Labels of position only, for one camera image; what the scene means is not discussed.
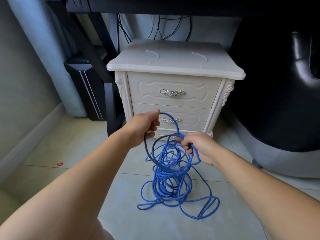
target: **baseboard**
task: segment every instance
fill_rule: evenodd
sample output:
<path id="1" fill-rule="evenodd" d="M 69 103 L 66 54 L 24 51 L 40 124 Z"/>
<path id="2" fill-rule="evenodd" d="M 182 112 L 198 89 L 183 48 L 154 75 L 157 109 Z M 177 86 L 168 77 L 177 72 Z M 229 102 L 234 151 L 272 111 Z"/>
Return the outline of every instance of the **baseboard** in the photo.
<path id="1" fill-rule="evenodd" d="M 22 163 L 29 153 L 65 114 L 66 110 L 63 104 L 60 103 L 0 161 L 0 185 Z"/>

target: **nightstand top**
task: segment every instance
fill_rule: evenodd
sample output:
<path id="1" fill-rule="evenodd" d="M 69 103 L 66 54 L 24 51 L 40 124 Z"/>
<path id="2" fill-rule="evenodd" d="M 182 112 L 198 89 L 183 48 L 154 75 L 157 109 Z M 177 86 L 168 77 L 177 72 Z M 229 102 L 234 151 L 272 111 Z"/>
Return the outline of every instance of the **nightstand top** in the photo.
<path id="1" fill-rule="evenodd" d="M 133 40 L 107 64 L 109 71 L 151 72 L 243 80 L 238 67 L 219 43 Z"/>

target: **black desk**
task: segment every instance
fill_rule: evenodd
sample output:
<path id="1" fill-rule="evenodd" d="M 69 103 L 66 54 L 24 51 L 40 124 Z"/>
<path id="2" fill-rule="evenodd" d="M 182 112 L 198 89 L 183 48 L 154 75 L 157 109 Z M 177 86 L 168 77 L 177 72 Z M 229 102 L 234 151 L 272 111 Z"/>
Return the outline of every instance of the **black desk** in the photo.
<path id="1" fill-rule="evenodd" d="M 118 13 L 192 15 L 192 16 L 316 16 L 317 5 L 304 0 L 290 2 L 278 0 L 45 0 L 54 11 L 62 25 L 74 39 L 77 48 L 86 56 L 104 82 L 106 100 L 106 121 L 108 135 L 114 133 L 121 121 L 116 117 L 115 101 L 119 96 L 114 76 L 103 64 L 93 44 L 88 38 L 76 13 L 87 13 L 102 45 L 106 49 L 107 59 L 112 60 L 118 54 L 119 31 Z M 109 13 L 110 33 L 101 13 Z"/>

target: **person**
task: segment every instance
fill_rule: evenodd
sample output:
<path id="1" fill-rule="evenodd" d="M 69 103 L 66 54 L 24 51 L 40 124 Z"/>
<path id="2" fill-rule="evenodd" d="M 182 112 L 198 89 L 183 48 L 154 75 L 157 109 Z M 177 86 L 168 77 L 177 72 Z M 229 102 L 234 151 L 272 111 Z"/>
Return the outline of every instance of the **person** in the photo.
<path id="1" fill-rule="evenodd" d="M 97 217 L 127 153 L 160 125 L 159 110 L 141 113 L 28 200 L 0 226 L 1 240 L 112 239 Z M 187 153 L 219 169 L 274 239 L 320 239 L 320 202 L 196 132 L 177 138 Z"/>

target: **coiled cable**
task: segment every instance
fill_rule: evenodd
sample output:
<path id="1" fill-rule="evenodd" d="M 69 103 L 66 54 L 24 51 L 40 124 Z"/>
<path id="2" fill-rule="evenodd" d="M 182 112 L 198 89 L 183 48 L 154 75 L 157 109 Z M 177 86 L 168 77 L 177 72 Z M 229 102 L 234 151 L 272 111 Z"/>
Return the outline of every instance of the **coiled cable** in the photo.
<path id="1" fill-rule="evenodd" d="M 170 119 L 173 120 L 173 122 L 177 127 L 177 133 L 159 137 L 153 143 L 151 153 L 149 153 L 147 148 L 147 133 L 145 133 L 144 145 L 146 148 L 146 153 L 148 155 L 148 157 L 146 158 L 146 161 L 152 161 L 155 164 L 152 168 L 154 172 L 154 177 L 153 177 L 153 180 L 145 182 L 141 188 L 141 197 L 147 203 L 138 204 L 137 207 L 139 210 L 143 211 L 143 210 L 150 209 L 157 204 L 162 204 L 168 207 L 179 206 L 182 213 L 188 217 L 191 217 L 197 220 L 206 218 L 216 212 L 216 210 L 220 205 L 220 200 L 218 197 L 212 196 L 212 191 L 210 186 L 204 180 L 204 178 L 200 175 L 200 173 L 194 168 L 194 165 L 197 165 L 201 162 L 197 149 L 192 144 L 190 144 L 190 147 L 192 148 L 193 152 L 198 158 L 198 160 L 193 163 L 192 162 L 193 154 L 187 154 L 183 146 L 181 144 L 178 144 L 178 141 L 174 139 L 170 140 L 170 138 L 173 136 L 177 136 L 181 138 L 185 137 L 185 135 L 179 132 L 179 127 L 177 122 L 168 113 L 160 113 L 160 114 L 167 115 L 170 117 Z M 165 137 L 168 137 L 167 142 L 155 148 L 156 143 L 160 139 Z M 159 148 L 162 148 L 162 151 L 161 153 L 155 156 L 154 152 Z M 194 200 L 187 200 L 187 197 L 192 190 L 192 179 L 188 174 L 191 168 L 193 168 L 198 173 L 198 175 L 201 177 L 203 182 L 208 187 L 210 192 L 209 196 L 202 197 L 199 199 L 194 199 Z M 155 200 L 147 200 L 142 195 L 142 190 L 144 186 L 148 183 L 152 183 L 152 191 L 155 196 Z M 201 201 L 205 199 L 207 199 L 207 202 L 204 204 L 204 206 L 202 207 L 201 211 L 197 216 L 192 216 L 186 213 L 181 207 L 182 203 L 184 202 L 196 202 L 196 201 Z M 210 213 L 205 215 L 206 210 L 208 210 L 216 200 L 218 201 L 217 205 L 214 207 L 214 209 Z M 169 201 L 176 201 L 177 204 L 167 204 L 166 202 L 169 202 Z"/>

